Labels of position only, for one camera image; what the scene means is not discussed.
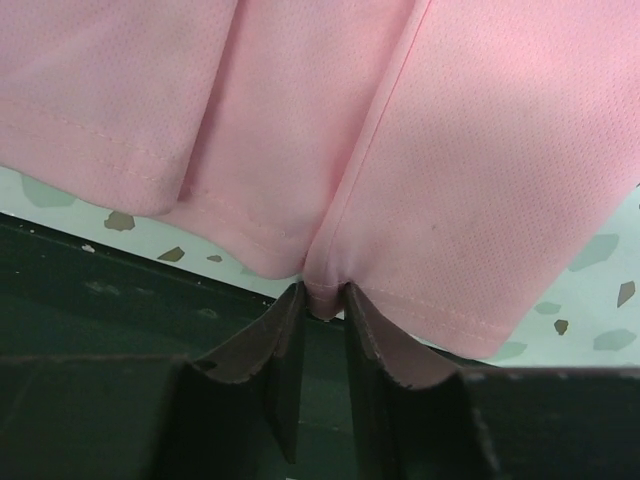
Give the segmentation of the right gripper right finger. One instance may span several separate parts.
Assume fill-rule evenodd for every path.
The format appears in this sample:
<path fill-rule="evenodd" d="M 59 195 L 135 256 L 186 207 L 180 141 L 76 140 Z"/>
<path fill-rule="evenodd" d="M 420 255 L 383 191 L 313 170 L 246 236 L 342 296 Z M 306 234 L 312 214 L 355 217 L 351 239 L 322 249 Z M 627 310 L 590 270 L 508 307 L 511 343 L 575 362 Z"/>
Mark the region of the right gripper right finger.
<path fill-rule="evenodd" d="M 454 362 L 343 290 L 345 351 L 361 479 L 496 479 Z"/>

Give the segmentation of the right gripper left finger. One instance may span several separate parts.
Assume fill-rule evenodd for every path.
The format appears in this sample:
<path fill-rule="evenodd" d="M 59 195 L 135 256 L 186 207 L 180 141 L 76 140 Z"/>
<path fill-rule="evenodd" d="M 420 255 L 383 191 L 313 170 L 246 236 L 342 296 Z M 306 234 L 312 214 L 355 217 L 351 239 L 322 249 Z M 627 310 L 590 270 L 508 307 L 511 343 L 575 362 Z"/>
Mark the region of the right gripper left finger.
<path fill-rule="evenodd" d="M 157 479 L 284 479 L 296 460 L 305 288 L 290 285 L 246 328 L 179 371 Z"/>

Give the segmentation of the pink t shirt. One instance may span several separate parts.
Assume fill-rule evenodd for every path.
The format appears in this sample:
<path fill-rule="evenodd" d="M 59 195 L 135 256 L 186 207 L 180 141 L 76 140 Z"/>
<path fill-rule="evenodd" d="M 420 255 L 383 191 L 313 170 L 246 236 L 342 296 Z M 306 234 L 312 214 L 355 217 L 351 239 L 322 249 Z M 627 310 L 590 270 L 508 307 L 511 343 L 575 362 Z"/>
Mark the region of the pink t shirt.
<path fill-rule="evenodd" d="M 5 1 L 1 163 L 498 351 L 639 180 L 635 1 Z"/>

